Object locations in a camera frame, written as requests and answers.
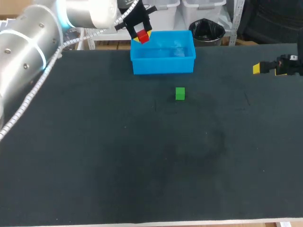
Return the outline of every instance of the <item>red block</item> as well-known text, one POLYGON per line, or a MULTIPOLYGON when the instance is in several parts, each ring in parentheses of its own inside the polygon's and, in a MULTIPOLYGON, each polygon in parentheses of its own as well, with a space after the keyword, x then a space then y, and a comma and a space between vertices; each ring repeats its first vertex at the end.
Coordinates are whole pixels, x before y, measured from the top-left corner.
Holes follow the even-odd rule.
POLYGON ((141 44, 144 44, 150 40, 150 38, 145 30, 138 32, 137 35, 138 35, 138 38, 139 38, 139 41, 141 42, 141 44))

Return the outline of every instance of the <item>floor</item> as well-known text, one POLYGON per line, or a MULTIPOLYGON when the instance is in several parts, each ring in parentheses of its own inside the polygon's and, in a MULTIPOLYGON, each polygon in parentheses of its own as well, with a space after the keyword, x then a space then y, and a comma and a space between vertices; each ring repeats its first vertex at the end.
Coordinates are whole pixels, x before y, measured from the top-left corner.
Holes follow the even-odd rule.
MULTIPOLYGON (((303 222, 291 222, 292 227, 303 227, 303 222)), ((276 227, 275 223, 255 223, 255 224, 237 224, 237 225, 203 225, 195 227, 276 227)))

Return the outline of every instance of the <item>white storage bin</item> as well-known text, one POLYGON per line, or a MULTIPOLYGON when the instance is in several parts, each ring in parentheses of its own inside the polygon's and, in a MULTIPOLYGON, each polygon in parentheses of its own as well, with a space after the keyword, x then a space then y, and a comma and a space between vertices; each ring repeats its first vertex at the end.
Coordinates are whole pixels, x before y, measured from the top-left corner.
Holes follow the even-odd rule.
POLYGON ((151 26, 153 31, 173 30, 175 25, 175 15, 180 0, 143 0, 148 9, 156 6, 158 11, 151 13, 151 26))
POLYGON ((182 0, 182 15, 186 28, 203 18, 218 22, 222 6, 226 0, 182 0))

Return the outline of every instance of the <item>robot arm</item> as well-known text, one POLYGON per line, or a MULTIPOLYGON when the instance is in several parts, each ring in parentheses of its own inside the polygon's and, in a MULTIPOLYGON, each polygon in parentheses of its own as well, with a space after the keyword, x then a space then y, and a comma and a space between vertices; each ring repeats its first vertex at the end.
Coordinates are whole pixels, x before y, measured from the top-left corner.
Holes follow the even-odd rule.
MULTIPOLYGON (((108 28, 115 22, 117 8, 122 13, 128 11, 121 16, 123 23, 117 29, 125 26, 134 31, 134 26, 143 23, 149 32, 142 0, 35 0, 11 27, 0 32, 0 119, 3 121, 7 106, 41 72, 45 73, 47 64, 63 46, 63 34, 68 29, 108 28)), ((136 33, 132 32, 131 37, 137 38, 136 33)))

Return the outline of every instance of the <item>trash can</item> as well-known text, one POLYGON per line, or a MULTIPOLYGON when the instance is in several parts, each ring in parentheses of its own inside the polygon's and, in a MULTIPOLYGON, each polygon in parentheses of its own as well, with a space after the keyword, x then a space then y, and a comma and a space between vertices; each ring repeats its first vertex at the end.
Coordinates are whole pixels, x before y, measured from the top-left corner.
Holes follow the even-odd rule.
POLYGON ((189 30, 193 34, 195 46, 220 46, 225 35, 224 27, 208 19, 193 22, 189 30))

